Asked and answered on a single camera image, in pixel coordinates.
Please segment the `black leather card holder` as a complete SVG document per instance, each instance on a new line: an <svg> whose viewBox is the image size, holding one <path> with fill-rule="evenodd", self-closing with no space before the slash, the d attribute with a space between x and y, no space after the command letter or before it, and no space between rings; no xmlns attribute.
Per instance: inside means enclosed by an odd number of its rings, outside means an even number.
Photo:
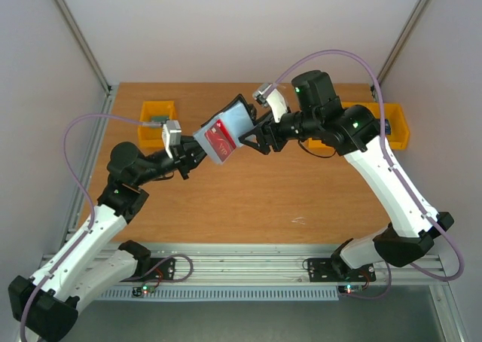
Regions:
<svg viewBox="0 0 482 342"><path fill-rule="evenodd" d="M246 102L242 94L238 94L227 106L214 114L201 128L193 134L200 147L206 152L207 156L216 164L223 164L215 155L214 150L208 143L204 133L215 120L221 120L230 136L236 144L236 149L242 147L239 137L251 130L254 126L252 119L252 107Z"/></svg>

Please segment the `red VIP card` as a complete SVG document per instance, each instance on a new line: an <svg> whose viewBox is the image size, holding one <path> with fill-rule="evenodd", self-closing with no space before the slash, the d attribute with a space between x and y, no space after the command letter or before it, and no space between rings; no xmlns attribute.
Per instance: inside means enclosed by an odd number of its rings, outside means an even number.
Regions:
<svg viewBox="0 0 482 342"><path fill-rule="evenodd" d="M215 120L214 123L208 127L204 136L222 163L225 162L236 149L234 140L223 122L219 119Z"/></svg>

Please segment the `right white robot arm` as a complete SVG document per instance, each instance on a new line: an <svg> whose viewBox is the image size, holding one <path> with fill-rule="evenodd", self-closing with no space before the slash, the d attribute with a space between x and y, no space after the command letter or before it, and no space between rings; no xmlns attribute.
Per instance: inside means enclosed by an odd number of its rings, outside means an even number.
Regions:
<svg viewBox="0 0 482 342"><path fill-rule="evenodd" d="M254 99L270 111L239 138L241 143L269 154L280 152L290 140L320 140L362 176L390 220L381 231L341 244L331 255L334 274L349 279L366 264L385 261L404 267L425 256L454 220L432 207L407 179L380 136L380 121L363 105L343 107L326 72L304 72L291 85L300 107L295 112L277 90L268 90L268 84L254 92Z"/></svg>

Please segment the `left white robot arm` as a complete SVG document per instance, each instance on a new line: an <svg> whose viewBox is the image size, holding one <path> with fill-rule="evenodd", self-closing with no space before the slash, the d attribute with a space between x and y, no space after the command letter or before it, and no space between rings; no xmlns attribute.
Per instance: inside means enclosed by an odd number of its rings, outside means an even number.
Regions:
<svg viewBox="0 0 482 342"><path fill-rule="evenodd" d="M21 341L60 341L79 315L104 291L124 280L143 280L152 270L151 253L128 240L93 269L93 259L139 213L148 199L141 186L179 172L183 179L206 152L192 136L162 151L144 155L131 142L117 144L107 165L108 180L97 204L74 236L29 278L8 286Z"/></svg>

